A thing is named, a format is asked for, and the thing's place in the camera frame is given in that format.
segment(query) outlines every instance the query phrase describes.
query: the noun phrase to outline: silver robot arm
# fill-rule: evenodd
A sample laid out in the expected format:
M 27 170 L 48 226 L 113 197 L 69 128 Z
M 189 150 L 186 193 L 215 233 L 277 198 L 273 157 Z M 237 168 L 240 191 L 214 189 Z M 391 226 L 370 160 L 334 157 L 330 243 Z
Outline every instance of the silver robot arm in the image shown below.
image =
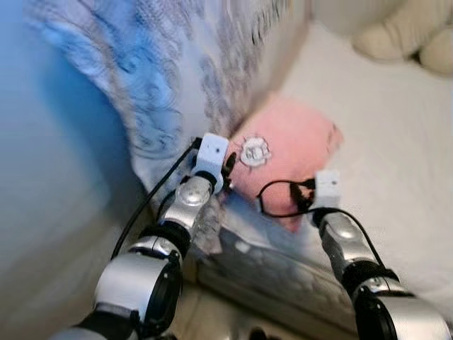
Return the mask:
M 146 228 L 138 242 L 105 267 L 96 287 L 94 311 L 50 340 L 138 340 L 168 329 L 197 218 L 226 179 L 222 166 L 227 147 L 223 137 L 203 137 L 192 176 L 177 187 L 158 227 Z
M 313 221 L 334 275 L 353 303 L 361 340 L 452 340 L 440 313 L 384 267 L 359 225 L 335 208 L 317 210 Z

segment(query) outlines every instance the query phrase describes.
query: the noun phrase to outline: plush toy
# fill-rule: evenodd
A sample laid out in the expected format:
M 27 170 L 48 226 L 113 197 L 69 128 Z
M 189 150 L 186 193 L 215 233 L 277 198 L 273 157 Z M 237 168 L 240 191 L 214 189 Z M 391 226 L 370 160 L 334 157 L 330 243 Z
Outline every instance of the plush toy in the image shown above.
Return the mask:
M 395 13 L 352 39 L 354 48 L 379 61 L 412 56 L 427 69 L 453 75 L 453 0 L 406 0 Z

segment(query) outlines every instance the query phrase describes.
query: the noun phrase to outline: cartoon print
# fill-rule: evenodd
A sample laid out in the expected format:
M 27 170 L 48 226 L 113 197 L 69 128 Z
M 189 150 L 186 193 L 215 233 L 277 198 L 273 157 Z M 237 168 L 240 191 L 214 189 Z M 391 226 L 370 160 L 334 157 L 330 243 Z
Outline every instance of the cartoon print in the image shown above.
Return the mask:
M 240 160 L 250 170 L 265 165 L 272 156 L 268 143 L 262 137 L 248 137 L 241 146 Z

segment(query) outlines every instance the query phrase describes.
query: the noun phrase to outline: pink cushion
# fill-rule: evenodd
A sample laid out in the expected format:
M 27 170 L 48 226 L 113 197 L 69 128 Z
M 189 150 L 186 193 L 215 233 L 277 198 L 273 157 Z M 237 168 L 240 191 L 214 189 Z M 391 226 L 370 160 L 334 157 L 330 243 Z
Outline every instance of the pink cushion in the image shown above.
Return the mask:
M 320 112 L 272 95 L 230 141 L 228 153 L 238 154 L 231 173 L 234 189 L 254 202 L 261 188 L 271 181 L 313 178 L 342 142 L 340 130 Z M 268 207 L 278 215 L 294 211 L 287 186 L 273 188 L 272 197 L 266 198 Z M 280 222 L 294 232 L 300 217 L 282 218 Z

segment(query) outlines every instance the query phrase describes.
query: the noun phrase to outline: patterned cloth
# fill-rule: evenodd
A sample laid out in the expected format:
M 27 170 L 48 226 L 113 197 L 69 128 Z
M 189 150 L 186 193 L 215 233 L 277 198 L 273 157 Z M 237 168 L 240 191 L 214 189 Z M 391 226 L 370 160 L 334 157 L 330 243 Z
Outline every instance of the patterned cloth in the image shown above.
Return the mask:
M 292 0 L 33 0 L 27 17 L 111 100 L 151 190 L 192 138 L 229 136 L 306 19 Z M 177 171 L 156 202 L 176 186 Z M 195 243 L 219 251 L 219 203 Z

